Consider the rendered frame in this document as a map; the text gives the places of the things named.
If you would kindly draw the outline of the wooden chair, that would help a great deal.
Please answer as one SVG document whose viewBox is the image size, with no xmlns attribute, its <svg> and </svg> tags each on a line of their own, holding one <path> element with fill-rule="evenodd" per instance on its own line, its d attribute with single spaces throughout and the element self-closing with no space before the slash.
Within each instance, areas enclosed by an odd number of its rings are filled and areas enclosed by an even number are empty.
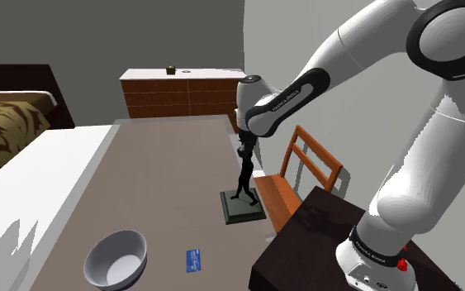
<svg viewBox="0 0 465 291">
<path fill-rule="evenodd" d="M 304 145 L 308 146 L 308 148 L 330 169 L 329 175 L 325 175 L 304 150 L 297 145 L 298 139 L 303 140 Z M 284 155 L 280 172 L 278 174 L 265 175 L 254 179 L 276 233 L 279 233 L 283 229 L 285 224 L 301 205 L 300 198 L 285 177 L 292 154 L 295 154 L 305 167 L 310 170 L 327 192 L 332 191 L 339 177 L 339 173 L 343 168 L 343 165 L 317 140 L 301 126 L 296 126 Z"/>
</svg>

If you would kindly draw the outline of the black figure on green base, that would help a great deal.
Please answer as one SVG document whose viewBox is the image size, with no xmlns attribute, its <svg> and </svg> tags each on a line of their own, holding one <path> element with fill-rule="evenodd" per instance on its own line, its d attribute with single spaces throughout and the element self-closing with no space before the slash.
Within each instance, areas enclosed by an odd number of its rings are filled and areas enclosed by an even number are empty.
<svg viewBox="0 0 465 291">
<path fill-rule="evenodd" d="M 254 172 L 253 147 L 241 145 L 237 152 L 241 158 L 237 189 L 220 192 L 226 225 L 267 218 L 256 189 L 250 187 L 250 179 Z"/>
</svg>

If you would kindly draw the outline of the brown table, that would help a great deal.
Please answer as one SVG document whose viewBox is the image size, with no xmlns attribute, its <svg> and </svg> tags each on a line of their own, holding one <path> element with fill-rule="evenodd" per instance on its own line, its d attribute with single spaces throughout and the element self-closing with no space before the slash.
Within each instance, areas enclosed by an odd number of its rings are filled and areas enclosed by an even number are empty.
<svg viewBox="0 0 465 291">
<path fill-rule="evenodd" d="M 83 275 L 89 251 L 120 230 L 147 241 L 145 271 L 130 291 L 249 291 L 269 221 L 226 225 L 220 192 L 240 166 L 226 116 L 121 124 L 31 291 L 97 291 Z M 186 272 L 186 251 L 202 269 Z"/>
</svg>

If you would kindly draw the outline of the brown chest of drawers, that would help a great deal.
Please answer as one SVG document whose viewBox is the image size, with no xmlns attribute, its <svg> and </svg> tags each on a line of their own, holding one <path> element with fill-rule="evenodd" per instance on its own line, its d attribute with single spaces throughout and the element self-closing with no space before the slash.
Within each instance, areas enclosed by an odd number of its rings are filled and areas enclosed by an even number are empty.
<svg viewBox="0 0 465 291">
<path fill-rule="evenodd" d="M 235 124 L 241 69 L 128 69 L 121 88 L 131 118 L 225 115 Z"/>
</svg>

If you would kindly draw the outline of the dark robot stand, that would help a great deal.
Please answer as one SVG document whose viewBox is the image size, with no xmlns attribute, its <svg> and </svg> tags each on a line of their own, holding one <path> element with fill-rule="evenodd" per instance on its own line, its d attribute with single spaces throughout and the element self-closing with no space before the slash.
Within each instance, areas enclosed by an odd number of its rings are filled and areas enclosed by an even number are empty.
<svg viewBox="0 0 465 291">
<path fill-rule="evenodd" d="M 418 291 L 462 291 L 412 240 L 369 211 L 315 187 L 254 263 L 250 291 L 358 291 L 336 260 L 353 228 L 370 249 L 403 252 Z"/>
</svg>

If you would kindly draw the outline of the blue card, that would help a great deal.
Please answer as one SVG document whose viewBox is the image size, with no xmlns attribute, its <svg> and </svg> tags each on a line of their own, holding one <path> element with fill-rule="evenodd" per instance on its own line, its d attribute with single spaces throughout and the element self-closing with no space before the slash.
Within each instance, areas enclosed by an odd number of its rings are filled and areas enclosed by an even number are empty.
<svg viewBox="0 0 465 291">
<path fill-rule="evenodd" d="M 201 252 L 199 249 L 186 251 L 186 272 L 192 273 L 202 269 Z"/>
</svg>

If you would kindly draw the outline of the white bowl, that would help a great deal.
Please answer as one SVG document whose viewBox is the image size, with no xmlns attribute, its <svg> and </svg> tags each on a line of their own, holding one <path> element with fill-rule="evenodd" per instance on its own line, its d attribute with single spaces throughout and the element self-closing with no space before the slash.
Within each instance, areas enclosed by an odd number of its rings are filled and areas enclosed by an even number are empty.
<svg viewBox="0 0 465 291">
<path fill-rule="evenodd" d="M 144 272 L 147 242 L 138 231 L 122 230 L 100 240 L 83 264 L 85 279 L 100 291 L 125 291 Z"/>
</svg>

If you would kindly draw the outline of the bed with patterned blanket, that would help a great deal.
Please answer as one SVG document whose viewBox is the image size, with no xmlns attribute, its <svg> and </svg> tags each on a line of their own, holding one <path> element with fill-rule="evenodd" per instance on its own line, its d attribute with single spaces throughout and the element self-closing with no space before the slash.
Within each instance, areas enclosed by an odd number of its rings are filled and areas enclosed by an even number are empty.
<svg viewBox="0 0 465 291">
<path fill-rule="evenodd" d="M 0 291 L 30 291 L 116 133 L 76 126 L 47 64 L 0 64 Z"/>
</svg>

